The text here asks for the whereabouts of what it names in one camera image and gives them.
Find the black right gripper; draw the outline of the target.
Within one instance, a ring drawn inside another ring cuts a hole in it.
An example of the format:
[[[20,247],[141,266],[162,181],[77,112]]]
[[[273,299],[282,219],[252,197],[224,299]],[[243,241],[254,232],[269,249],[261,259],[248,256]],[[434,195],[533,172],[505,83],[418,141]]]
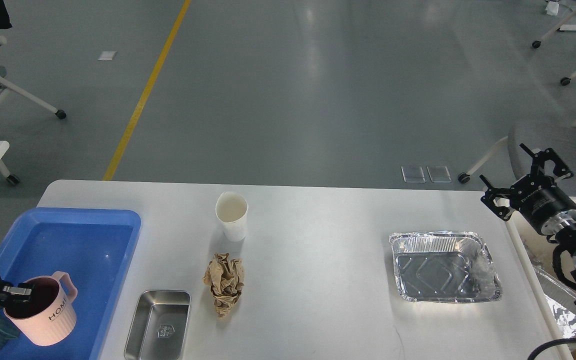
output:
[[[575,174],[551,147],[538,152],[524,143],[519,147],[531,158],[529,173],[510,187],[494,187],[480,174],[478,177],[486,186],[480,200],[502,221],[509,221],[516,210],[537,234],[553,236],[576,223],[576,203],[556,184]],[[498,199],[510,200],[510,207],[498,205]]]

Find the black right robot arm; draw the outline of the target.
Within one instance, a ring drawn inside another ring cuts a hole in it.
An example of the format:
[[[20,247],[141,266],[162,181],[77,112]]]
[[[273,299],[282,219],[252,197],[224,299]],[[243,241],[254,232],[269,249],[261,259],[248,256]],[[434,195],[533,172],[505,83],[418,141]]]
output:
[[[505,222],[519,212],[538,235],[555,244],[553,271],[576,291],[576,203],[557,183],[574,174],[552,148],[533,152],[523,143],[519,147],[531,158],[529,173],[510,187],[496,187],[481,175],[486,189],[480,200]]]

